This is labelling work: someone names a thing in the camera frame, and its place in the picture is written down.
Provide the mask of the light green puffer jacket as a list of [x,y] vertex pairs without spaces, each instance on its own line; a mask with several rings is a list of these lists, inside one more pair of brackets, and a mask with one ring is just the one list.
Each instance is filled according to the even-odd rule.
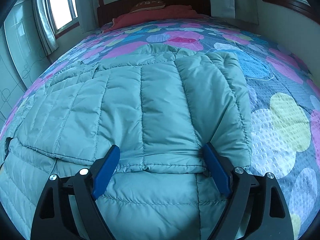
[[64,62],[1,133],[1,204],[29,238],[51,174],[75,175],[112,145],[120,161],[97,206],[116,239],[207,239],[227,203],[202,156],[210,142],[248,167],[251,111],[238,50],[147,44]]

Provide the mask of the colourful dotted bedspread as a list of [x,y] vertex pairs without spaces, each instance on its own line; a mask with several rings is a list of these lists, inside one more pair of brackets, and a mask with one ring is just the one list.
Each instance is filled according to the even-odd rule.
[[319,88],[302,60],[260,35],[215,20],[98,29],[58,58],[14,108],[64,62],[92,64],[158,43],[200,52],[240,52],[251,111],[251,162],[242,168],[254,175],[274,174],[289,208],[293,235],[299,238],[319,213]]

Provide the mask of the white patterned wardrobe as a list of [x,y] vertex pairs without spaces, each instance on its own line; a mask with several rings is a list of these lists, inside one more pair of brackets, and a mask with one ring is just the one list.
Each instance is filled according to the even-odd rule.
[[48,67],[36,29],[33,1],[18,2],[1,26],[1,125]]

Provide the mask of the red blanket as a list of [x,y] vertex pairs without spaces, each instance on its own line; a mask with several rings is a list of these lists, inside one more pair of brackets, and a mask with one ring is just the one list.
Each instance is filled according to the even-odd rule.
[[102,31],[112,31],[145,22],[169,20],[169,19],[198,19],[208,18],[206,14],[197,13],[191,5],[170,5],[163,9],[144,10],[120,15],[112,20],[112,25],[105,24]]

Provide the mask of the right white curtain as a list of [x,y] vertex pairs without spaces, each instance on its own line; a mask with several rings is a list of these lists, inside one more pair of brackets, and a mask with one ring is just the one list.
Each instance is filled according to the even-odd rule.
[[210,0],[211,15],[259,24],[257,0]]

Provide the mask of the dark wooden headboard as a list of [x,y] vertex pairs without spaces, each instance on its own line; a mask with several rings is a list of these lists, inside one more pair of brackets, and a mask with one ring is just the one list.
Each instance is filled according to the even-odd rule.
[[169,5],[189,5],[199,14],[211,15],[210,0],[117,0],[97,8],[100,27],[129,12],[163,9]]

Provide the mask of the brown embroidered pillow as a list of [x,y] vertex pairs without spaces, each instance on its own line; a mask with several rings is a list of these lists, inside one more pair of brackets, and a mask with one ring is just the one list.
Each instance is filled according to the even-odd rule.
[[147,0],[137,3],[132,7],[130,13],[146,11],[146,10],[158,10],[163,9],[166,4],[161,0]]

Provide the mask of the left window with frame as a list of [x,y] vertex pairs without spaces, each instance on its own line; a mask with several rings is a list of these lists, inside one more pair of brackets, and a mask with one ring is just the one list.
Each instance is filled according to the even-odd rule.
[[44,0],[55,38],[79,26],[75,0]]

